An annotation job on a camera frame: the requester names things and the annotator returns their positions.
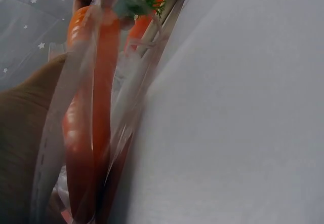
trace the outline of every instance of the carrot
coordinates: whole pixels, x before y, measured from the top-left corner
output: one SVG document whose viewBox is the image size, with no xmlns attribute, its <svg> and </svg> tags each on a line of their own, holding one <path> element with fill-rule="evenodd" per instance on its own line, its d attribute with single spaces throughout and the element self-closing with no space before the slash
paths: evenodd
<svg viewBox="0 0 324 224">
<path fill-rule="evenodd" d="M 157 3 L 161 3 L 164 0 L 155 0 L 155 1 Z M 126 50 L 130 39 L 141 39 L 143 37 L 143 35 L 144 35 L 145 31 L 147 30 L 151 21 L 152 21 L 152 18 L 149 16 L 142 15 L 142 16 L 138 17 L 138 19 L 135 21 L 134 26 L 132 27 L 132 29 L 130 30 L 130 32 L 128 34 L 124 50 Z"/>
<path fill-rule="evenodd" d="M 69 46 L 84 39 L 81 24 L 88 9 L 81 8 L 72 17 L 67 37 Z M 89 84 L 81 86 L 62 122 L 70 207 L 78 223 L 88 223 L 94 216 L 98 193 L 104 187 L 108 170 L 111 85 L 117 64 L 120 27 L 113 11 L 107 10 L 105 15 L 111 22 L 100 27 L 93 91 L 87 88 Z M 92 96 L 92 108 L 85 108 L 82 103 L 87 96 Z"/>
</svg>

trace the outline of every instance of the gray fabric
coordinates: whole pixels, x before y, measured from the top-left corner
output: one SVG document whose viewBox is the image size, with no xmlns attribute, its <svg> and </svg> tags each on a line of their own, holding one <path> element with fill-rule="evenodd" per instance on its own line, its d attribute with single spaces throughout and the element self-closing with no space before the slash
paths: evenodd
<svg viewBox="0 0 324 224">
<path fill-rule="evenodd" d="M 0 91 L 46 63 L 50 43 L 66 40 L 72 2 L 0 0 Z"/>
</svg>

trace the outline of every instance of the plastic packaging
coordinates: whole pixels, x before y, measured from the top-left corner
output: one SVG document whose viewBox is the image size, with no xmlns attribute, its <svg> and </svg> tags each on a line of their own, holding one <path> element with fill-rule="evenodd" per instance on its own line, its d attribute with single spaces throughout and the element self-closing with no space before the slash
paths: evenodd
<svg viewBox="0 0 324 224">
<path fill-rule="evenodd" d="M 68 55 L 40 143 L 30 223 L 41 222 L 53 181 L 67 222 L 95 223 L 109 171 L 136 130 L 158 62 L 154 49 L 159 37 L 149 43 L 129 41 L 129 48 L 119 53 L 120 19 L 152 12 L 144 0 L 115 0 L 113 7 L 106 3 L 95 0 L 77 11 L 67 44 L 51 44 L 49 59 Z M 152 18 L 160 31 L 158 19 Z M 131 45 L 153 52 L 141 58 Z"/>
</svg>

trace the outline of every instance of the gray background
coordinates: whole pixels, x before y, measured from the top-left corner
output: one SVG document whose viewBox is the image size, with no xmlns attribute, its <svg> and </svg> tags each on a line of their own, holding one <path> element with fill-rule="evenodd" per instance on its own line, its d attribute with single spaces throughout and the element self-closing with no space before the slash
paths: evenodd
<svg viewBox="0 0 324 224">
<path fill-rule="evenodd" d="M 65 42 L 72 2 L 0 0 L 0 91 L 46 63 L 50 43 Z"/>
<path fill-rule="evenodd" d="M 324 0 L 187 0 L 110 223 L 324 223 Z"/>
</svg>

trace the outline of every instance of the white star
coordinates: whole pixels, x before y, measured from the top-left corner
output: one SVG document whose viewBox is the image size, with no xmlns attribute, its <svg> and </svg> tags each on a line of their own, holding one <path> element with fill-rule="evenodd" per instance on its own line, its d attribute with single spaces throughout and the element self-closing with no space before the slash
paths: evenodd
<svg viewBox="0 0 324 224">
<path fill-rule="evenodd" d="M 44 48 L 44 45 L 45 45 L 45 43 L 40 43 L 40 44 L 38 45 L 39 49 Z"/>
</svg>

